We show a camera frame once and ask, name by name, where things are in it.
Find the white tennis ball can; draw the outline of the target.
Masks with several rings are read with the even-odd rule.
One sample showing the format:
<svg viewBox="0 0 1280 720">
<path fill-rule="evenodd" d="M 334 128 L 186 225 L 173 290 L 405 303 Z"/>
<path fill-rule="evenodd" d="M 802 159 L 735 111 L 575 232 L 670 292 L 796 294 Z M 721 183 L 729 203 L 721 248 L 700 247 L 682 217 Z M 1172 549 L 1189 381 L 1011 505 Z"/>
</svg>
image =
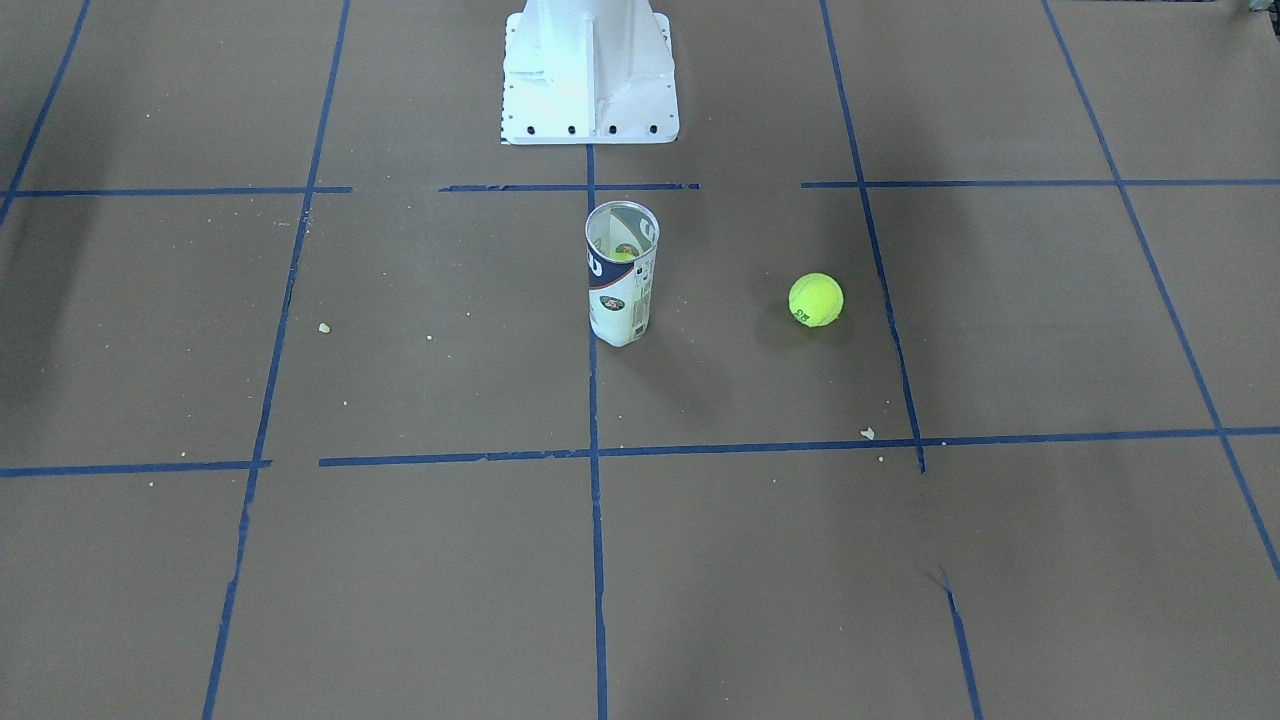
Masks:
<svg viewBox="0 0 1280 720">
<path fill-rule="evenodd" d="M 585 238 L 591 331 L 605 343 L 623 347 L 649 327 L 659 222 L 639 202 L 614 200 L 589 214 Z M 612 261 L 609 252 L 621 243 L 635 246 L 640 256 L 634 263 Z"/>
</svg>

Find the yellow-green tennis ball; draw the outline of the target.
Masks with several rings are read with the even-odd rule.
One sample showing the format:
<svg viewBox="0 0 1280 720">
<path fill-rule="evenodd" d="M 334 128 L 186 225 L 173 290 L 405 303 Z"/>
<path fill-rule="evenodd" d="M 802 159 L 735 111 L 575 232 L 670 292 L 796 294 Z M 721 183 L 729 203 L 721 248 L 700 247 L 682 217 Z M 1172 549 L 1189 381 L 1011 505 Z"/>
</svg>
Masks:
<svg viewBox="0 0 1280 720">
<path fill-rule="evenodd" d="M 808 273 L 791 284 L 787 305 L 792 319 L 801 325 L 826 327 L 836 322 L 844 310 L 844 290 L 826 273 Z"/>
</svg>

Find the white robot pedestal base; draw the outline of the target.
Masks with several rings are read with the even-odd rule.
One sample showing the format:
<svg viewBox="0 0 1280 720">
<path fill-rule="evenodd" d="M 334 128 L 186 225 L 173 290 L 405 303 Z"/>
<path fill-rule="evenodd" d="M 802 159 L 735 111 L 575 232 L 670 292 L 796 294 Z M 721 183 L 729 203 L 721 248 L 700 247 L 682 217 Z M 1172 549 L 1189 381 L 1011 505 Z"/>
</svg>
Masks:
<svg viewBox="0 0 1280 720">
<path fill-rule="evenodd" d="M 500 141 L 672 143 L 669 18 L 649 1 L 527 1 L 504 24 Z"/>
</svg>

